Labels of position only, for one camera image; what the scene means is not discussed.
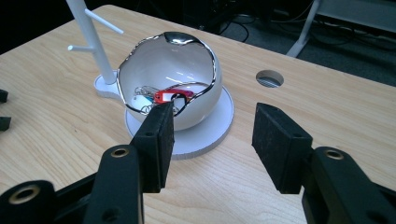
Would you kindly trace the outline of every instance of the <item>wooden table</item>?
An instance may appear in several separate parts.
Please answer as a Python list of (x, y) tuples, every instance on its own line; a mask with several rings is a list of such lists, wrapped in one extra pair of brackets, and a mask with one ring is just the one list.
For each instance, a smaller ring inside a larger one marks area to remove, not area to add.
[[(172, 161), (166, 189), (145, 194), (147, 223), (305, 223), (301, 195), (279, 194), (251, 146), (257, 102), (284, 110), (313, 147), (344, 150), (374, 182), (396, 189), (395, 88), (119, 7), (95, 12), (125, 31), (95, 24), (113, 68), (139, 40), (185, 32), (217, 53), (233, 97), (225, 140)], [(0, 116), (12, 117), (0, 133), (0, 193), (35, 179), (65, 187), (96, 172), (106, 149), (131, 140), (123, 104), (96, 95), (91, 54), (68, 52), (70, 44), (85, 45), (75, 21), (0, 55), (0, 89), (9, 92)], [(284, 84), (260, 85), (261, 70), (277, 71)]]

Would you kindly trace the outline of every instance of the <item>black object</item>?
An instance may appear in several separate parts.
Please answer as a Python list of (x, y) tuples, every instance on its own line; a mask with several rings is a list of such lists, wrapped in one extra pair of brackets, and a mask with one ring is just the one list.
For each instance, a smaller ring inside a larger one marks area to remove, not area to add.
[(396, 223), (396, 193), (370, 181), (345, 152), (312, 137), (280, 109), (257, 104), (252, 145), (276, 189), (298, 194), (308, 223)]
[[(5, 103), (8, 98), (8, 92), (0, 90), (0, 103)], [(0, 132), (6, 131), (9, 128), (11, 117), (0, 117)]]
[(143, 223), (143, 193), (165, 187), (173, 144), (173, 104), (154, 106), (129, 145), (105, 151), (96, 174), (57, 192), (42, 180), (6, 191), (0, 223)]

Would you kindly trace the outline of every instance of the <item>gray carpet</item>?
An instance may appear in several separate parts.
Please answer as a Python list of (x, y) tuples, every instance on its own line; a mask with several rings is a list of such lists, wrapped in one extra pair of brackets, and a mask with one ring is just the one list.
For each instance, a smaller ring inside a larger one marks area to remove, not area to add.
[[(224, 23), (222, 36), (238, 41), (247, 37), (245, 43), (249, 45), (282, 54), (289, 51), (304, 25), (303, 22), (264, 24), (244, 16), (233, 21), (240, 24), (231, 22), (226, 28)], [(297, 58), (396, 87), (396, 40), (339, 30), (316, 23), (308, 44)]]

